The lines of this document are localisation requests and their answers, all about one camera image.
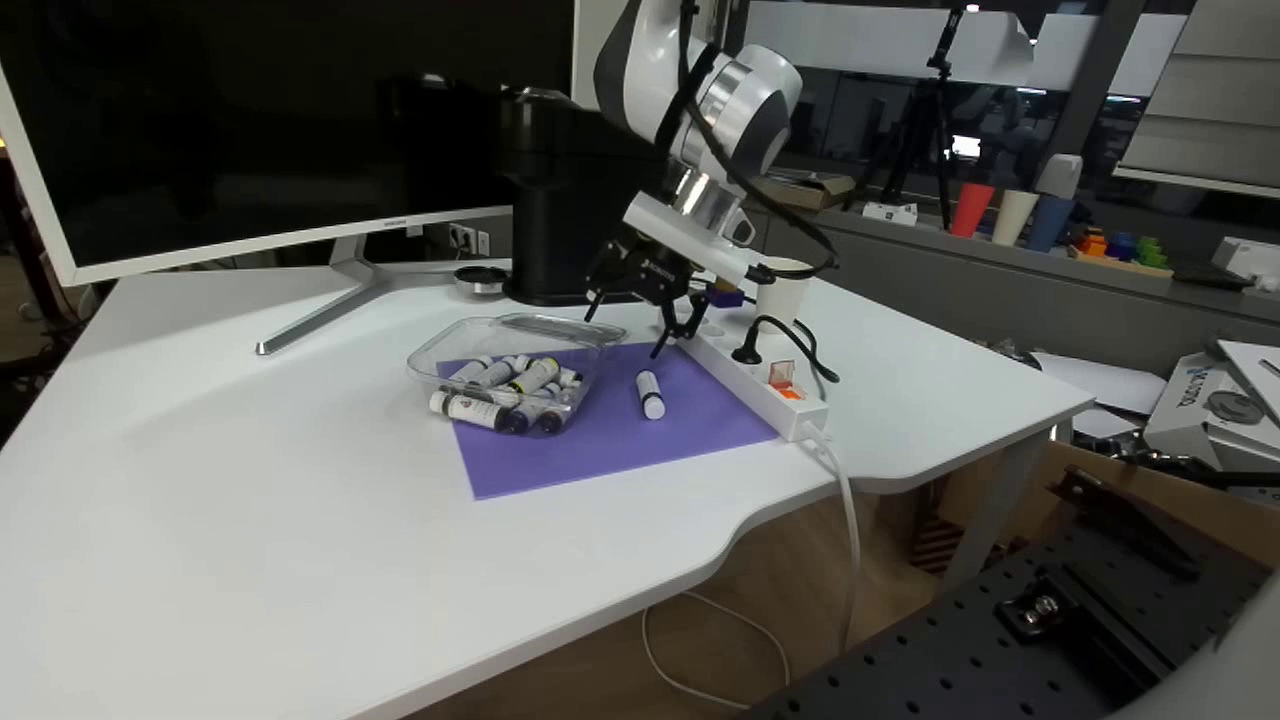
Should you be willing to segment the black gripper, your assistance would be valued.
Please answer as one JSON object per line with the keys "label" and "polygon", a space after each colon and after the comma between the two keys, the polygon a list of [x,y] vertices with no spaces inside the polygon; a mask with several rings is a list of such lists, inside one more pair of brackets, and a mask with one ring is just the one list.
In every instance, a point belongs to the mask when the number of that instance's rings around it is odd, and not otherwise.
{"label": "black gripper", "polygon": [[651,345],[651,360],[663,350],[666,340],[692,340],[702,325],[708,297],[689,297],[689,315],[674,315],[674,298],[692,284],[692,262],[673,247],[640,234],[621,232],[612,234],[584,270],[584,298],[598,309],[602,298],[648,298],[661,309],[661,336]]}

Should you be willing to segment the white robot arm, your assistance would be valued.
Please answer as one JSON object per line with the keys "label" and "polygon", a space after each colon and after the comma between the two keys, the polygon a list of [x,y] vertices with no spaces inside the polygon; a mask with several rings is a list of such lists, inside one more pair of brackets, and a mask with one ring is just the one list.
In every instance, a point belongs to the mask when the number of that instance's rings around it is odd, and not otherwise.
{"label": "white robot arm", "polygon": [[743,198],[789,142],[798,70],[763,42],[725,51],[692,27],[689,0],[628,0],[594,55],[598,111],[674,164],[674,182],[636,193],[628,241],[598,254],[586,297],[625,288],[661,309],[661,345],[689,340],[708,288],[768,288],[781,258],[747,247]]}

